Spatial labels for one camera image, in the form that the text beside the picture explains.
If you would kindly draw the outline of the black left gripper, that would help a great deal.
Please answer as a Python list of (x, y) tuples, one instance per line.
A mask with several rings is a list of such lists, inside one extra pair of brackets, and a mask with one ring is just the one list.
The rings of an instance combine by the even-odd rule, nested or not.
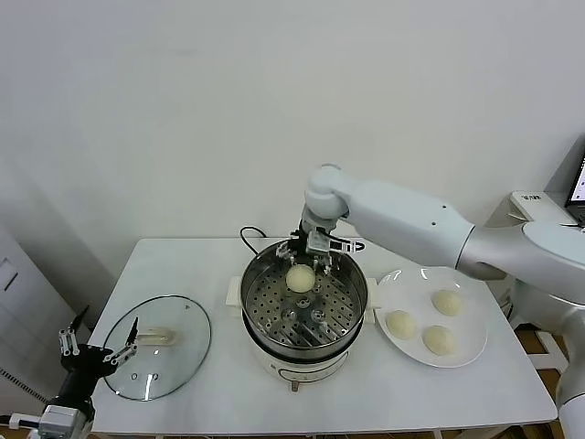
[(84, 322), (89, 309), (90, 306), (86, 305), (67, 327), (58, 332), (61, 366), (67, 372), (58, 392), (59, 405), (88, 402), (98, 381), (112, 375), (114, 366), (125, 363), (137, 350), (138, 317), (133, 321), (124, 346), (117, 351), (85, 345), (90, 336), (90, 329)]

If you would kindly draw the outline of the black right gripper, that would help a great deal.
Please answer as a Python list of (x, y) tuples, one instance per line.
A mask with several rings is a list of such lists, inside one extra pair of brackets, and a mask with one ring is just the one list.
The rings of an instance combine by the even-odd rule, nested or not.
[(330, 274), (335, 268), (335, 261), (331, 253), (316, 254), (308, 245), (314, 239), (314, 227), (305, 220), (301, 220), (298, 228), (292, 232), (290, 241), (283, 241), (277, 245), (276, 257), (288, 263), (312, 265), (315, 273)]

